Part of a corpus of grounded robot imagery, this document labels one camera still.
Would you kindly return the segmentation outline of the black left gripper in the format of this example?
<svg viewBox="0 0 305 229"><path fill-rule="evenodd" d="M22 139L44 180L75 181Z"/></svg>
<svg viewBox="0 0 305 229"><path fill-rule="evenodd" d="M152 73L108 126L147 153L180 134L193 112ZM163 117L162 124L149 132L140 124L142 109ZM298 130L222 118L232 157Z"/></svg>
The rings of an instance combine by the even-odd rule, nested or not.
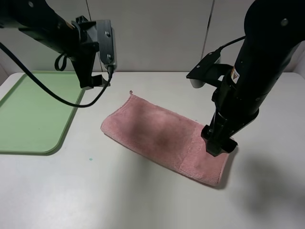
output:
<svg viewBox="0 0 305 229"><path fill-rule="evenodd" d="M96 22L80 16L76 21L72 21L72 25L77 29L79 44L71 63L80 81L80 87L90 90L94 86L103 86L104 78L101 74L92 76L95 56L99 50Z"/></svg>

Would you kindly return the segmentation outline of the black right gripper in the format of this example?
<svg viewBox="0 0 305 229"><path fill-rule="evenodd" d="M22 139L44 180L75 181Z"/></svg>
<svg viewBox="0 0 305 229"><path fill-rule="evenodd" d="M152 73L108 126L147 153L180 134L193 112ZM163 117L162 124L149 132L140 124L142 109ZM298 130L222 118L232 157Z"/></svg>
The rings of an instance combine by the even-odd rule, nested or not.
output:
<svg viewBox="0 0 305 229"><path fill-rule="evenodd" d="M231 153L238 143L231 138L233 116L215 112L209 125L201 131L205 139L206 152L212 156L219 156L223 151Z"/></svg>

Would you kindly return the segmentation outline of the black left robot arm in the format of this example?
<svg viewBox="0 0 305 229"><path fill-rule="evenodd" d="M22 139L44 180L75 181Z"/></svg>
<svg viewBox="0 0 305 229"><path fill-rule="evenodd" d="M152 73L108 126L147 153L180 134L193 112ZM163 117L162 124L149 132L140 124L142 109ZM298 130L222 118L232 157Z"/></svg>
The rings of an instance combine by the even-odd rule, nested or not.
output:
<svg viewBox="0 0 305 229"><path fill-rule="evenodd" d="M57 71L64 71L70 60L81 88L104 86L101 75L92 76L99 50L96 22L80 16L68 23L44 0L2 0L0 26L16 28L59 53L54 63Z"/></svg>

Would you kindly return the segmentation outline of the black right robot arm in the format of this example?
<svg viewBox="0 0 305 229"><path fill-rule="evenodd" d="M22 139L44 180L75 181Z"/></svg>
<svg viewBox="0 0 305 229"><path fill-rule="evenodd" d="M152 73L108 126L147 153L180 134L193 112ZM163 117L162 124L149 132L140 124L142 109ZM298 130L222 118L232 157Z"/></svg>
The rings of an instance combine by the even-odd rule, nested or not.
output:
<svg viewBox="0 0 305 229"><path fill-rule="evenodd" d="M202 130L206 151L218 156L232 152L232 136L251 123L298 45L305 39L305 3L302 0L256 0L244 20L245 39L232 69L214 64L204 81L215 85L213 119Z"/></svg>

